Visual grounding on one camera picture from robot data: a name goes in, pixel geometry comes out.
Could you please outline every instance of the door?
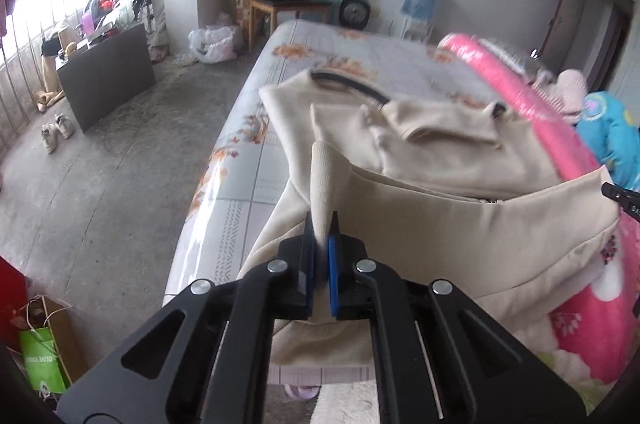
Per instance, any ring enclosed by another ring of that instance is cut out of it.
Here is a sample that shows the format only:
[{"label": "door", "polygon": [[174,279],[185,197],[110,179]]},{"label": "door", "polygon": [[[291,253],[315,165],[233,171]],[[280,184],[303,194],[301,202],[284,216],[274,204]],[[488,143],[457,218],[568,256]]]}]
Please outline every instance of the door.
[{"label": "door", "polygon": [[540,59],[553,72],[561,72],[578,28],[584,0],[558,0],[556,12],[540,49]]}]

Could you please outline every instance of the blue plush toy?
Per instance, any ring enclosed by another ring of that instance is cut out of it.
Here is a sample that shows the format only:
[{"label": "blue plush toy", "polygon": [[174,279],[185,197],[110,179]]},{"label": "blue plush toy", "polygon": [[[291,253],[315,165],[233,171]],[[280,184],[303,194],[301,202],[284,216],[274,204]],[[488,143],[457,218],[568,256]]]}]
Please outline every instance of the blue plush toy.
[{"label": "blue plush toy", "polygon": [[640,133],[624,104],[607,92],[588,94],[575,129],[617,186],[640,191]]}]

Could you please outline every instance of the wooden chair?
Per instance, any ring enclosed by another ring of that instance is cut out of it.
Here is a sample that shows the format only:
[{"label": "wooden chair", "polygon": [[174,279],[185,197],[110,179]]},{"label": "wooden chair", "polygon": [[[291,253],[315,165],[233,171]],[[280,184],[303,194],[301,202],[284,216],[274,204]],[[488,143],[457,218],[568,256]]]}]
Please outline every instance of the wooden chair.
[{"label": "wooden chair", "polygon": [[331,7],[331,2],[327,0],[251,0],[249,10],[249,50],[254,48],[256,10],[271,15],[271,34],[273,34],[278,26],[278,13],[280,11],[295,11],[296,18],[300,17],[301,12],[320,11],[322,12],[322,22],[327,23],[329,7]]}]

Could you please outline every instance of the green shopping bag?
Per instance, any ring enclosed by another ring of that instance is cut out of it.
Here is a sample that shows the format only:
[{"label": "green shopping bag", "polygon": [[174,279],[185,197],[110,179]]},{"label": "green shopping bag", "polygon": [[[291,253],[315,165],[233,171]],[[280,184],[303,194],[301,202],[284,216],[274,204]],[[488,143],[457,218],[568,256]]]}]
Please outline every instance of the green shopping bag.
[{"label": "green shopping bag", "polygon": [[66,383],[60,371],[51,330],[36,328],[20,332],[24,367],[35,391],[65,393]]}]

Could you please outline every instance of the sneaker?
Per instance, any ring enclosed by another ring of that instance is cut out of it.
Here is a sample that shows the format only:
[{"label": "sneaker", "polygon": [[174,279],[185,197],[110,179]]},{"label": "sneaker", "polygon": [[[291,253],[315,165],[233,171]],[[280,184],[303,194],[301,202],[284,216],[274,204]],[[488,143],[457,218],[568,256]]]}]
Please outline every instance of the sneaker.
[{"label": "sneaker", "polygon": [[56,128],[60,130],[60,133],[65,139],[68,139],[74,134],[76,128],[74,128],[73,123],[66,118],[64,114],[56,115]]},{"label": "sneaker", "polygon": [[42,127],[42,144],[47,153],[52,153],[58,147],[57,132],[58,128],[52,122],[48,122]]}]

